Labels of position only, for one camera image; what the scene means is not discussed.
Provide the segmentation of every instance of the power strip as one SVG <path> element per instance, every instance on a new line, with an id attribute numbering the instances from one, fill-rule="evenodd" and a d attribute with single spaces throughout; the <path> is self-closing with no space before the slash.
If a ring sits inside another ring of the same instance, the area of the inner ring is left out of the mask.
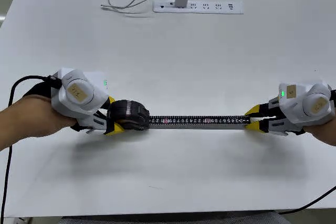
<path id="1" fill-rule="evenodd" d="M 153 11 L 156 13 L 208 13 L 208 14 L 243 14 L 242 1 L 209 2 L 188 1 L 186 8 L 177 8 L 174 1 L 154 1 Z"/>

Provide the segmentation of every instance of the sticker label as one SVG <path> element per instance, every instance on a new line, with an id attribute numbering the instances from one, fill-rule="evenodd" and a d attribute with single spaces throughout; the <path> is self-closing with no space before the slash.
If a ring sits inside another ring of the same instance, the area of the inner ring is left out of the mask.
<path id="1" fill-rule="evenodd" d="M 296 85 L 287 86 L 287 99 L 296 98 Z"/>
<path id="2" fill-rule="evenodd" d="M 317 114 L 329 101 L 320 97 L 316 103 L 311 107 L 311 113 Z"/>
<path id="3" fill-rule="evenodd" d="M 75 83 L 68 87 L 68 91 L 79 102 L 84 101 L 84 99 L 88 97 L 88 95 Z"/>

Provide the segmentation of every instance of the black cable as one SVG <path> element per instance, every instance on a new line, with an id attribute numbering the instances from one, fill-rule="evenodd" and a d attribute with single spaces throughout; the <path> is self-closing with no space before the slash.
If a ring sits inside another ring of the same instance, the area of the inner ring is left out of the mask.
<path id="1" fill-rule="evenodd" d="M 318 197 L 317 199 L 313 200 L 311 203 L 306 204 L 303 207 L 294 209 L 294 210 L 289 210 L 289 211 L 284 211 L 284 212 L 280 212 L 280 215 L 287 215 L 287 214 L 292 214 L 294 212 L 299 212 L 302 211 L 312 205 L 314 205 L 315 203 L 319 202 L 321 199 L 325 198 L 326 196 L 328 196 L 329 194 L 331 194 L 333 191 L 336 190 L 336 186 L 334 186 L 333 188 L 331 188 L 329 191 L 327 191 L 325 194 L 321 195 L 320 197 Z"/>
<path id="2" fill-rule="evenodd" d="M 12 89 L 10 91 L 11 93 L 10 93 L 10 96 L 9 96 L 8 107 L 13 104 L 14 93 L 15 93 L 16 87 L 21 82 L 23 82 L 25 80 L 29 80 L 29 79 L 38 79 L 38 80 L 46 81 L 48 78 L 47 77 L 43 77 L 43 76 L 25 76 L 25 77 L 19 79 L 18 81 L 16 81 L 14 83 L 14 85 L 12 86 Z M 4 194 L 3 194 L 2 205 L 1 205 L 1 221 L 0 221 L 0 224 L 4 224 L 5 205 L 6 205 L 7 187 L 8 187 L 8 176 L 9 176 L 9 169 L 11 167 L 12 152 L 13 152 L 13 148 L 12 148 L 12 146 L 10 146 L 9 147 L 9 152 L 8 152 L 8 159 L 7 159 L 7 167 L 6 167 L 6 175 L 5 175 L 5 185 L 4 185 Z"/>

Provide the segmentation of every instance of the forearm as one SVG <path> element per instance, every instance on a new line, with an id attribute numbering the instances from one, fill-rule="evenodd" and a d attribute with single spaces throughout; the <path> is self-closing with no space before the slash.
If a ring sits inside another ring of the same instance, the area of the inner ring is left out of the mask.
<path id="1" fill-rule="evenodd" d="M 336 146 L 336 118 L 324 125 L 304 127 L 304 130 L 311 133 L 318 140 Z"/>
<path id="2" fill-rule="evenodd" d="M 15 108 L 9 107 L 0 112 L 0 151 L 25 137 L 22 127 Z"/>

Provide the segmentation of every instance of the white table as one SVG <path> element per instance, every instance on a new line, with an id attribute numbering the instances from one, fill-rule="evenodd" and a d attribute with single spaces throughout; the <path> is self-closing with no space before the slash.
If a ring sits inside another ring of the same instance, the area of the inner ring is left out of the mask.
<path id="1" fill-rule="evenodd" d="M 243 15 L 152 14 L 149 3 L 147 18 L 129 18 L 102 11 L 106 0 L 14 0 L 1 107 L 15 80 L 61 67 L 104 71 L 113 96 L 159 115 L 243 114 L 282 81 L 336 87 L 335 0 L 243 1 Z M 13 149 L 9 217 L 296 208 L 336 182 L 336 148 L 308 134 L 68 129 Z M 336 194 L 313 207 L 336 207 Z"/>

